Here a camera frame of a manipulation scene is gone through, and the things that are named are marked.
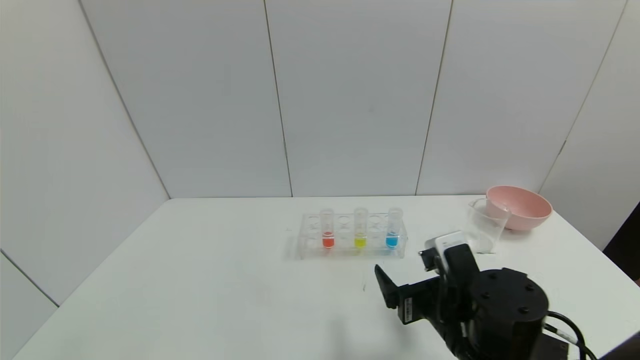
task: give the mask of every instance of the wall seam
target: wall seam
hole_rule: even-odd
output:
[[[142,145],[142,149],[145,151],[145,154],[147,154],[147,158],[149,159],[149,163],[151,163],[151,167],[156,172],[156,176],[158,177],[158,180],[160,180],[160,184],[162,185],[162,187],[164,189],[164,193],[166,194],[166,196],[169,199],[171,199],[171,195],[169,195],[169,191],[166,189],[166,186],[164,185],[164,181],[162,180],[162,177],[160,176],[160,173],[158,172],[156,164],[154,163],[153,159],[151,158],[151,155],[149,155],[149,151],[147,150],[147,146],[142,141],[142,137],[140,136],[140,132],[138,131],[138,128],[136,127],[136,124],[134,124],[134,122],[133,122],[133,118],[131,117],[131,113],[129,112],[129,108],[127,107],[127,104],[124,102],[124,98],[122,97],[122,94],[120,93],[120,89],[118,88],[118,85],[116,84],[116,81],[113,78],[113,74],[111,73],[111,69],[109,68],[109,65],[107,64],[107,60],[104,57],[104,53],[102,52],[102,48],[100,47],[100,43],[98,43],[98,38],[95,36],[95,32],[93,31],[93,26],[91,25],[91,22],[89,22],[89,16],[87,16],[87,14],[86,14],[86,10],[84,9],[84,5],[82,4],[82,0],[78,0],[78,4],[80,5],[80,10],[82,10],[82,14],[84,15],[84,21],[86,21],[86,25],[89,27],[89,32],[91,32],[91,36],[93,37],[93,42],[95,42],[95,46],[98,49],[98,53],[100,54],[100,58],[102,59],[102,64],[104,65],[104,68],[107,70],[107,74],[109,74],[109,78],[111,79],[111,83],[113,84],[113,88],[116,90],[116,93],[118,94],[118,98],[120,100],[120,104],[122,104],[122,107],[124,108],[124,111],[127,114],[127,118],[129,119],[129,123],[133,127],[133,131],[136,133],[136,136],[138,137],[138,141],[140,142],[140,145]]]
[[[41,287],[39,287],[38,284],[36,284],[36,282],[29,275],[27,275],[27,273],[24,272],[22,268],[18,266],[18,264],[15,263],[15,261],[4,251],[4,249],[0,249],[0,254],[2,254],[4,258],[7,259],[7,261],[9,261],[11,265],[13,265],[13,267],[15,267],[20,272],[20,274],[22,274],[33,286],[35,286],[36,289],[38,289],[38,291],[42,293],[42,295],[49,299],[49,301],[51,301],[56,307],[60,307],[60,305],[58,305],[58,303],[53,300],[53,298],[50,297],[49,294],[47,294]]]
[[[280,114],[280,126],[282,127],[282,143],[284,144],[284,160],[287,162],[287,175],[289,176],[289,191],[293,197],[293,183],[291,182],[291,170],[289,168],[289,154],[287,153],[287,139],[284,135],[284,121],[282,120],[282,107],[280,106],[280,91],[278,89],[278,76],[276,74],[276,60],[273,57],[273,44],[271,43],[271,28],[269,28],[269,14],[267,13],[267,1],[263,0],[264,18],[267,22],[267,36],[269,37],[269,50],[271,51],[271,65],[273,66],[273,82],[276,85],[276,98],[278,99],[278,113]]]
[[[578,118],[580,117],[580,113],[582,112],[582,108],[584,107],[584,103],[587,102],[587,98],[589,97],[589,94],[591,93],[591,88],[593,88],[593,84],[596,82],[596,79],[598,78],[598,74],[600,73],[600,68],[602,68],[602,64],[604,62],[604,59],[607,57],[607,53],[609,52],[609,48],[611,47],[611,42],[613,42],[613,38],[616,36],[616,32],[618,32],[618,26],[620,25],[620,20],[622,20],[622,15],[625,13],[625,10],[627,9],[627,4],[629,4],[629,0],[626,0],[625,4],[622,6],[622,11],[620,12],[620,17],[618,17],[618,22],[616,23],[616,27],[613,29],[613,34],[611,35],[611,38],[609,39],[609,43],[607,44],[607,49],[604,51],[604,55],[602,55],[602,59],[600,60],[600,64],[598,65],[598,70],[596,70],[596,74],[595,74],[595,76],[593,76],[593,80],[591,81],[591,84],[589,85],[589,90],[587,90],[587,94],[584,96],[584,99],[582,100],[582,104],[580,104],[580,108],[578,109],[578,113],[575,115],[575,119],[573,120],[573,122],[571,124],[571,127],[569,128],[569,132],[566,134],[566,138],[564,138],[564,142],[562,144],[562,147],[560,147],[560,151],[558,151],[558,153],[556,155],[556,158],[554,159],[554,162],[551,164],[551,167],[549,168],[549,171],[547,172],[547,176],[545,176],[545,180],[540,185],[540,189],[538,190],[538,193],[542,192],[542,188],[545,187],[545,183],[547,182],[547,179],[549,178],[549,175],[551,174],[551,171],[554,169],[554,166],[556,165],[556,162],[558,161],[558,158],[560,157],[560,154],[564,150],[564,146],[566,145],[567,141],[569,140],[569,136],[571,135],[571,131],[573,130],[573,127],[575,126],[575,123],[578,121]]]
[[[429,130],[431,129],[431,121],[433,120],[433,108],[436,105],[436,95],[438,94],[438,84],[440,83],[440,74],[442,73],[442,64],[444,62],[444,50],[447,47],[447,37],[449,36],[449,26],[451,25],[451,13],[453,12],[453,2],[449,7],[449,18],[447,19],[447,29],[444,33],[444,41],[442,42],[442,53],[440,55],[440,66],[438,67],[438,77],[436,78],[436,86],[433,89],[433,99],[431,100],[431,111],[429,112],[429,124],[427,125],[427,133],[424,135],[424,146],[422,148],[422,157],[420,158],[420,167],[418,168],[418,180],[415,182],[415,193],[418,195],[418,186],[420,185],[420,175],[422,174],[422,164],[424,163],[424,155],[427,152],[427,139],[429,138]]]

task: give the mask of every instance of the test tube with yellow liquid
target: test tube with yellow liquid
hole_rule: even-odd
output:
[[[353,211],[353,230],[355,247],[362,249],[367,246],[367,221],[369,211],[365,208],[357,208]]]

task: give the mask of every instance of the black cable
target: black cable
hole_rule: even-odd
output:
[[[593,352],[591,350],[589,350],[587,345],[585,345],[585,344],[575,344],[575,346],[579,347],[581,351],[586,352],[587,355],[589,356],[589,358],[591,358],[591,360],[598,360],[596,355],[594,355]]]
[[[549,325],[549,324],[547,324],[547,323],[545,324],[545,330],[547,330],[547,331],[549,331],[549,332],[553,332],[554,334],[557,334],[557,333],[558,333],[558,329],[557,329],[557,327],[554,327],[554,326]],[[564,336],[562,336],[562,335],[559,335],[559,336],[560,336],[562,339],[568,340],[568,339],[566,339],[566,338],[565,338]],[[571,344],[572,344],[572,345],[575,345],[575,346],[577,346],[579,349],[581,349],[581,350],[585,351],[585,352],[587,353],[587,356],[589,356],[589,358],[590,358],[591,360],[598,360],[598,359],[596,358],[596,355],[594,355],[594,354],[593,354],[593,352],[592,352],[591,350],[589,350],[589,348],[588,348],[586,345],[584,345],[584,344],[579,344],[579,343],[576,343],[576,344],[571,343]]]
[[[593,355],[591,350],[588,349],[587,344],[584,341],[584,336],[582,336],[582,332],[580,332],[580,329],[578,328],[578,326],[573,321],[571,321],[571,319],[569,319],[565,315],[562,315],[561,313],[556,313],[555,311],[549,311],[547,313],[547,316],[550,318],[556,318],[564,322],[565,324],[569,325],[569,327],[571,328],[571,330],[573,330],[573,332],[575,332],[575,336],[578,339],[578,343],[576,345],[578,346],[578,348],[580,348],[580,360],[587,360],[587,354],[589,354],[589,357],[592,358],[592,360],[597,360],[597,358]]]

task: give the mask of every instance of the white wall panel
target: white wall panel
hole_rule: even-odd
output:
[[[640,201],[640,1],[629,1],[582,111],[542,187],[599,249]]]
[[[267,0],[294,196],[412,195],[450,0]]]
[[[538,191],[624,0],[455,0],[418,194]]]
[[[0,255],[0,360],[11,360],[56,310],[4,255]]]
[[[62,302],[166,199],[75,0],[5,0],[2,246]]]
[[[291,196],[262,0],[83,0],[171,197]]]

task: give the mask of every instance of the blue liquid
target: blue liquid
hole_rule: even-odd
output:
[[[398,235],[393,233],[387,234],[387,247],[395,249],[398,246]]]

